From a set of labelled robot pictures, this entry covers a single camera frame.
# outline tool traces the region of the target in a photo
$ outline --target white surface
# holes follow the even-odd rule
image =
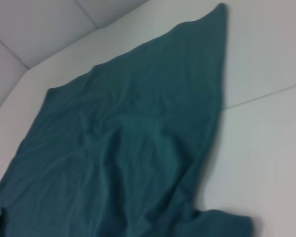
[[[29,67],[94,29],[74,0],[0,0],[0,39]]]
[[[0,43],[0,106],[26,70]]]
[[[296,0],[227,2],[227,107],[296,84]],[[202,17],[217,3],[150,0],[29,70],[0,109],[0,178],[46,89]],[[198,207],[253,215],[260,237],[296,236],[296,88],[226,110],[212,161]]]
[[[93,22],[104,27],[148,0],[76,0],[91,16]]]

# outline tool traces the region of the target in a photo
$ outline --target cloth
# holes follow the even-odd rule
[[[250,237],[193,208],[222,109],[226,6],[49,89],[0,182],[0,237]]]

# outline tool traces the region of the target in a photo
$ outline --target teal fabric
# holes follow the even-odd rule
[[[226,18],[220,4],[48,90],[0,182],[0,237],[250,237],[249,217],[192,204],[222,109]]]

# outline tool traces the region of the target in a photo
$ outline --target teal t-shirt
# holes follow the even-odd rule
[[[222,109],[226,6],[58,88],[0,182],[0,237],[250,237],[193,208]]]

